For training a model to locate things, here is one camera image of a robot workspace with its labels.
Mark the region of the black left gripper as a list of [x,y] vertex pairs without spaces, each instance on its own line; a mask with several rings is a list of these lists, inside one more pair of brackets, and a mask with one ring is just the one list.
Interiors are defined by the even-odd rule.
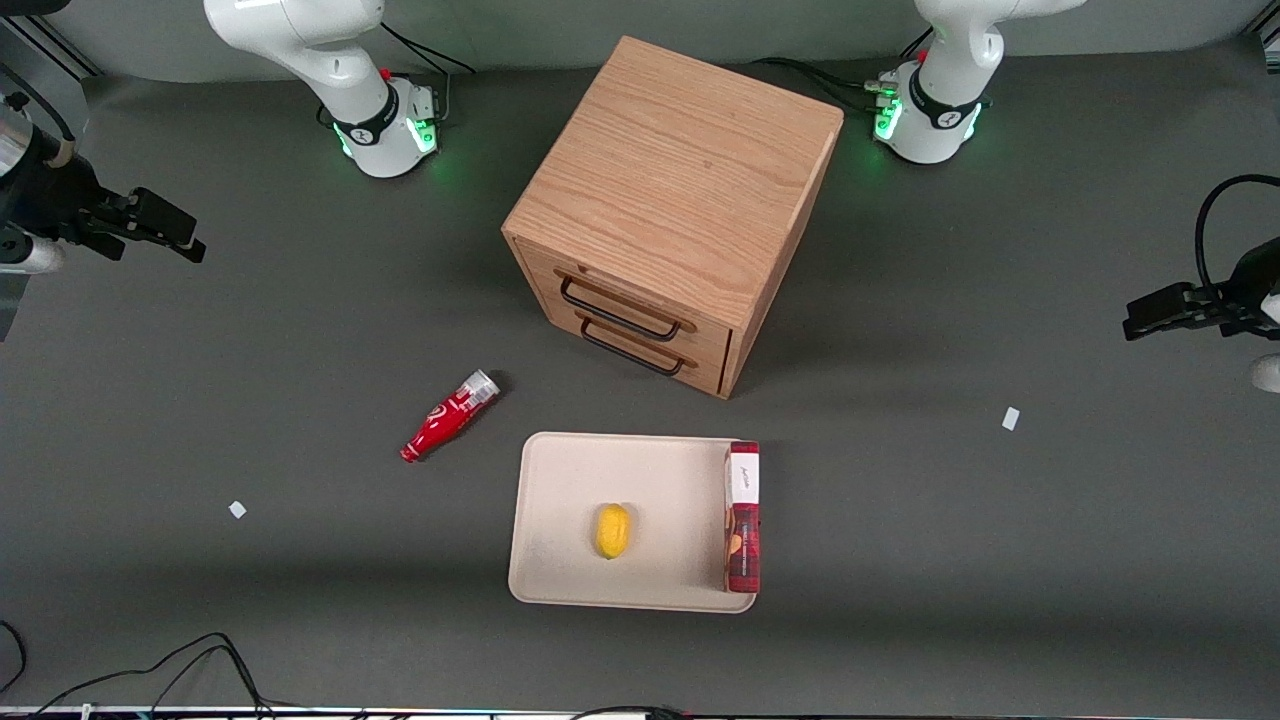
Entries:
[[[1263,310],[1263,301],[1277,293],[1279,238],[1252,249],[1236,263],[1222,283],[1222,300],[1216,288],[1175,282],[1126,305],[1123,322],[1125,341],[1176,329],[1197,331],[1222,325],[1222,337],[1253,334],[1279,338],[1277,320]],[[1222,313],[1225,307],[1234,315]]]

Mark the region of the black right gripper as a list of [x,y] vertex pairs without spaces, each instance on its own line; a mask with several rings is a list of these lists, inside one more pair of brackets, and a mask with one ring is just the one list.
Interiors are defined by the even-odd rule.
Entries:
[[63,245],[88,249],[109,260],[123,258],[125,242],[146,242],[200,264],[207,246],[195,238],[196,219],[147,188],[133,188],[125,214],[142,231],[114,228],[120,197],[99,183],[78,155],[50,167],[59,142],[41,129],[3,132],[3,260],[63,261]]

